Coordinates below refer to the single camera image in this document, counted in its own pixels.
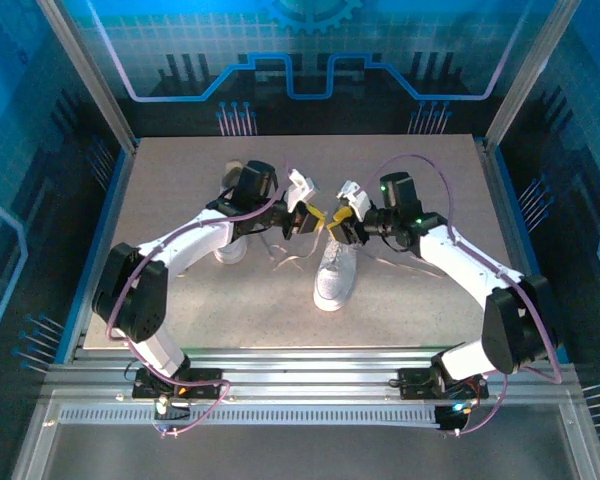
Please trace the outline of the white sneaker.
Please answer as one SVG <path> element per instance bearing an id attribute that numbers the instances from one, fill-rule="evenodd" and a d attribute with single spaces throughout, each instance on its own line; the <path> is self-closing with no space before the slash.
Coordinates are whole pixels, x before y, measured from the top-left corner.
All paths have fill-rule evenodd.
<path id="1" fill-rule="evenodd" d="M 330 268 L 320 268 L 319 264 L 313 290 L 313 300 L 318 309 L 334 312 L 344 306 L 355 287 L 357 256 L 355 260 Z"/>
<path id="2" fill-rule="evenodd" d="M 225 165 L 225 173 L 220 183 L 220 194 L 227 196 L 229 190 L 235 188 L 243 169 L 243 164 L 239 160 L 231 160 Z M 214 251 L 216 260 L 222 264 L 233 265 L 239 263 L 248 250 L 248 241 L 246 237 L 241 237 L 229 245 Z"/>

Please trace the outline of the small black controller board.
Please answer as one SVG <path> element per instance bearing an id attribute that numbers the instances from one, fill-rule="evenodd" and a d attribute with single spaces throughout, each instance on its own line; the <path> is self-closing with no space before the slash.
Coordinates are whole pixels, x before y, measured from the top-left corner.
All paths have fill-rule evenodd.
<path id="1" fill-rule="evenodd" d="M 154 408 L 156 421 L 179 421 L 191 418 L 191 407 L 185 400 L 161 396 L 154 402 Z"/>
<path id="2" fill-rule="evenodd" d="M 450 432 L 462 431 L 467 426 L 471 413 L 472 408 L 464 404 L 436 406 L 434 409 L 439 430 Z"/>

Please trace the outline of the grey metal bench panel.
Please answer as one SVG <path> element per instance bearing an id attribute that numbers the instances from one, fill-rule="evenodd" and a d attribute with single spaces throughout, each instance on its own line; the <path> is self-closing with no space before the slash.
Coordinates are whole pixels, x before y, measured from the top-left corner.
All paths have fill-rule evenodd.
<path id="1" fill-rule="evenodd" d="M 502 407 L 456 437 L 400 425 L 201 425 L 176 439 L 101 404 L 37 412 L 7 480 L 600 480 L 582 404 Z"/>

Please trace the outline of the aluminium frame rails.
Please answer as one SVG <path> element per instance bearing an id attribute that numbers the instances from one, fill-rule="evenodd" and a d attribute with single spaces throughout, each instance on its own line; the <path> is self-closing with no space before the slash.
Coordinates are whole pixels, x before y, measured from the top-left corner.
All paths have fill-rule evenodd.
<path id="1" fill-rule="evenodd" d="M 398 390 L 390 387 L 401 368 L 425 368 L 436 348 L 200 348 L 187 354 L 194 368 L 219 368 L 231 383 L 230 405 L 397 404 Z M 129 401 L 131 382 L 123 371 L 130 354 L 119 348 L 79 349 L 67 364 L 53 364 L 42 384 L 43 399 L 103 403 Z M 493 404 L 499 395 L 507 406 L 562 405 L 583 402 L 573 365 L 562 366 L 559 385 L 545 380 L 546 362 L 533 371 L 488 378 Z"/>

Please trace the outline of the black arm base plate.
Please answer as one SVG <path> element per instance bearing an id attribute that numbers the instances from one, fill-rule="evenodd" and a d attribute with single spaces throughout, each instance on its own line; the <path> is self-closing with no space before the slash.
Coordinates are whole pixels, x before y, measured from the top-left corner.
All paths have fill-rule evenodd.
<path id="1" fill-rule="evenodd" d="M 186 382 L 211 381 L 222 378 L 223 371 L 216 368 L 190 368 L 179 377 L 180 380 Z M 175 386 L 155 377 L 146 368 L 140 368 L 133 381 L 132 397 L 134 399 L 158 399 L 161 395 L 177 399 L 215 400 L 219 398 L 220 386 Z"/>
<path id="2" fill-rule="evenodd" d="M 389 381 L 397 388 L 402 400 L 478 400 L 489 397 L 486 380 L 474 375 L 454 380 L 438 367 L 403 368 Z"/>

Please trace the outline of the aluminium corner post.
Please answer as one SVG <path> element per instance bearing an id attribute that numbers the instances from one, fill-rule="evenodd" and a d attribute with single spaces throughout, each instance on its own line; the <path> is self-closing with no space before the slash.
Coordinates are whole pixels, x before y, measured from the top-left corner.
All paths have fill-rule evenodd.
<path id="1" fill-rule="evenodd" d="M 68 10 L 60 0 L 35 0 L 87 88 L 122 150 L 131 156 L 138 144 L 99 67 L 85 46 Z"/>
<path id="2" fill-rule="evenodd" d="M 487 154 L 493 153 L 504 139 L 581 2 L 556 0 L 487 130 L 483 141 Z"/>

